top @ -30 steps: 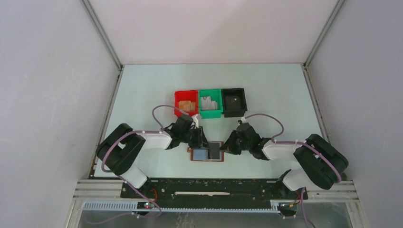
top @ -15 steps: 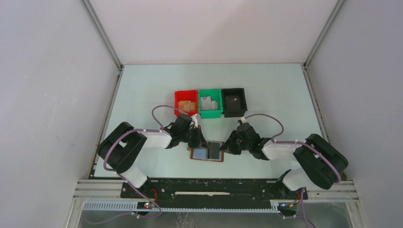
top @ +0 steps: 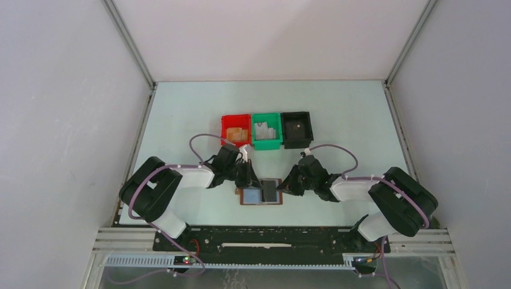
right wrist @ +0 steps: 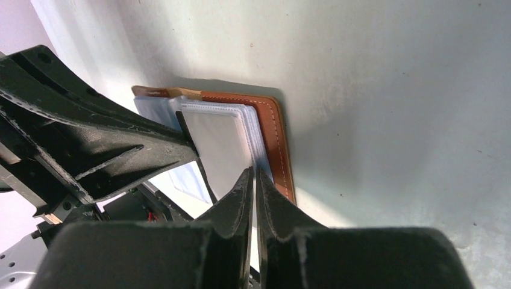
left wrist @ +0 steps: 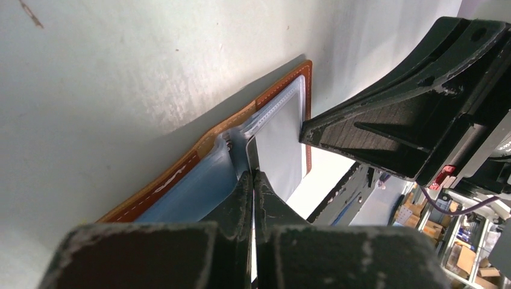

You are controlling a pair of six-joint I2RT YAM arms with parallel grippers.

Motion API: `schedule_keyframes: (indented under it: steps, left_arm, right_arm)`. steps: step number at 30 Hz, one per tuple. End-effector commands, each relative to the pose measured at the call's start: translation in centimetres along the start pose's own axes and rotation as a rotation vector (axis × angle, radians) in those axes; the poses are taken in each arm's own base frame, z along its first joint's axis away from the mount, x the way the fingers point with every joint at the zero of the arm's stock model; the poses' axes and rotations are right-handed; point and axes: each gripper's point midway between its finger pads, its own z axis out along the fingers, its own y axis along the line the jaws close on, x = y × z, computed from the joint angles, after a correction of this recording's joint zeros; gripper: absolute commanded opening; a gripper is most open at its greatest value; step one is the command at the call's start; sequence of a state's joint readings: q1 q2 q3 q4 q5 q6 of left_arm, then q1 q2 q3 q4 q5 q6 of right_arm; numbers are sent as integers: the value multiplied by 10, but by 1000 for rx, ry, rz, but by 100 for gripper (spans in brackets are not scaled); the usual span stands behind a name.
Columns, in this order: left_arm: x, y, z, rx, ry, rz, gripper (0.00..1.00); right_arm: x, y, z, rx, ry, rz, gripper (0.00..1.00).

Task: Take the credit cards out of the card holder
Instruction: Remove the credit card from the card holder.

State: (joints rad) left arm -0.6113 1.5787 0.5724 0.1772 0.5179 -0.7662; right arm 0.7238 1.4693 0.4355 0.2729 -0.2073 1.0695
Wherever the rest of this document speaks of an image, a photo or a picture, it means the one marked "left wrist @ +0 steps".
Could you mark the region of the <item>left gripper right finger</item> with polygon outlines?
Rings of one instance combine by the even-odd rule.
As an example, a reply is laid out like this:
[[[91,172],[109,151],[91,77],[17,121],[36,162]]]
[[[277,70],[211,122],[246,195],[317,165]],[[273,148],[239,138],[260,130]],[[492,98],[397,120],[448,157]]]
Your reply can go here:
[[[431,241],[404,226],[314,226],[254,176],[259,288],[449,288]]]

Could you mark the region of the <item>brown leather card holder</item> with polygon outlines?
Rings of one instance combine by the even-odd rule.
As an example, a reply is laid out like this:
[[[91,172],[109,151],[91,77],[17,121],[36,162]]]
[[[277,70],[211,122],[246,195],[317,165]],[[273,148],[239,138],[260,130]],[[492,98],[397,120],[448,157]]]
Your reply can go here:
[[[114,222],[196,222],[214,210],[250,170],[246,144],[255,136],[260,170],[279,197],[290,198],[312,169],[299,142],[309,120],[313,63],[303,61],[247,106],[210,128],[175,164],[106,215]]]

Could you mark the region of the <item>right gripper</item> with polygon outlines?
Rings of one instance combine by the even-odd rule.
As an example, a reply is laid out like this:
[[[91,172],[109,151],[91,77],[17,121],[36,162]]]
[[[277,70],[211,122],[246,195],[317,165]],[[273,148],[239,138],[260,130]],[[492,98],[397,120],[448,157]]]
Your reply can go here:
[[[387,75],[300,140],[460,194],[510,195],[510,24],[441,17]]]

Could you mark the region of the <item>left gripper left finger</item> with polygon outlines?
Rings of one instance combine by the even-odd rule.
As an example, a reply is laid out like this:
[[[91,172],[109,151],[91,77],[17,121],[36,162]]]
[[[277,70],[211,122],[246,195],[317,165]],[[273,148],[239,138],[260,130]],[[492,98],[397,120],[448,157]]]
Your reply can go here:
[[[194,223],[95,223],[60,243],[40,288],[249,288],[252,176]]]

